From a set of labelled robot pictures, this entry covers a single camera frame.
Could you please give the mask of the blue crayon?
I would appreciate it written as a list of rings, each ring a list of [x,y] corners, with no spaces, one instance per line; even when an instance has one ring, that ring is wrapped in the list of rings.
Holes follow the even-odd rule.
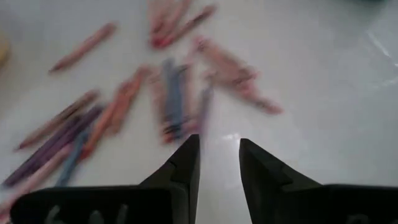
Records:
[[[91,128],[86,128],[82,133],[80,133],[73,142],[73,149],[69,156],[67,157],[62,173],[58,178],[55,186],[56,187],[64,187],[68,184],[70,177],[77,165],[78,158],[80,157],[83,146],[88,140],[88,136],[90,135]]]
[[[165,142],[183,137],[183,106],[180,75],[182,69],[175,66],[173,58],[167,58],[162,64],[162,73],[166,82],[165,98]]]

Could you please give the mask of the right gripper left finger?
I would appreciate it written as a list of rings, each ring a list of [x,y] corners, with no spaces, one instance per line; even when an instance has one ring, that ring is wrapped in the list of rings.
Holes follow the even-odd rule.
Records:
[[[26,194],[11,224],[195,224],[200,137],[192,134],[138,185],[52,187]]]

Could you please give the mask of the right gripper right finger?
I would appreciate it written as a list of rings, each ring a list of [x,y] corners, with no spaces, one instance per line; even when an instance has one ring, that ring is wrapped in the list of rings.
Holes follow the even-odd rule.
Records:
[[[398,187],[321,184],[246,138],[239,165],[252,224],[398,224]]]

